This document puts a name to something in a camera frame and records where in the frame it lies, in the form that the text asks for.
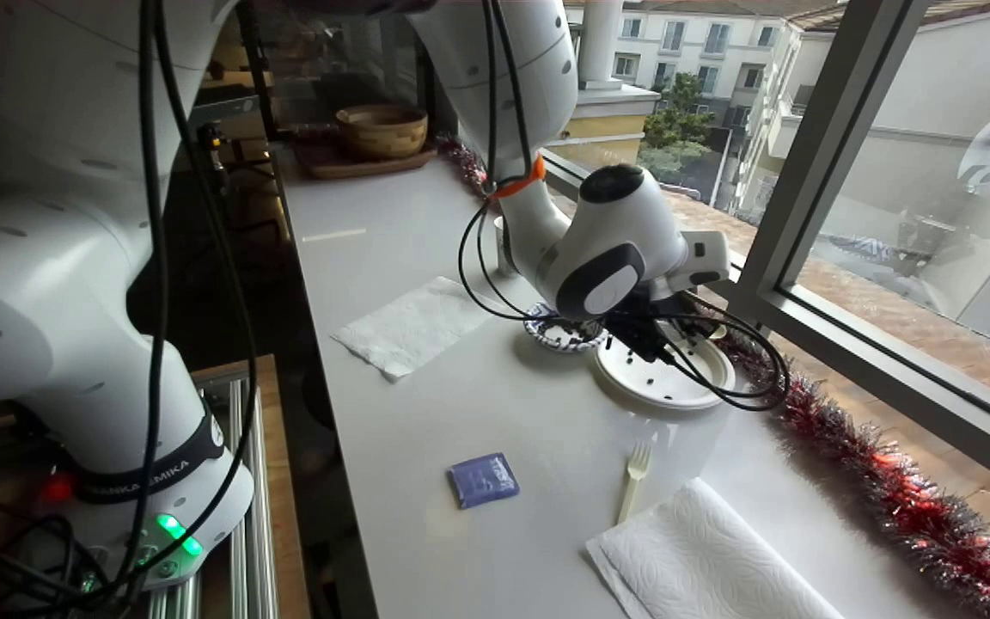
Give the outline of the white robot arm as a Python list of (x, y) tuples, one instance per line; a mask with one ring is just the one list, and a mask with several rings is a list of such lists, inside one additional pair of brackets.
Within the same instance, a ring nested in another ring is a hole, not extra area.
[[(168, 176), (238, 0), (0, 0), (0, 404), (65, 452), (67, 542), (97, 573), (42, 578), (42, 608), (191, 578), (244, 519), (254, 482), (204, 410), (177, 350), (136, 332), (127, 291), (158, 255)], [(460, 139), (495, 171), (507, 264), (574, 325), (633, 339), (664, 299), (724, 272), (634, 166), (584, 178), (561, 214), (541, 144), (577, 104), (561, 0), (304, 0), (397, 13), (447, 91)]]

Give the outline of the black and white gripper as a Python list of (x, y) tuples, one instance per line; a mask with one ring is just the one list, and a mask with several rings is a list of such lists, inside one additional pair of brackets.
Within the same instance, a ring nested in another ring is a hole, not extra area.
[(641, 361), (667, 361), (683, 340), (710, 340), (722, 325), (710, 322), (695, 292), (730, 275), (730, 252), (722, 230), (683, 230), (688, 263), (678, 272), (633, 291), (600, 328)]

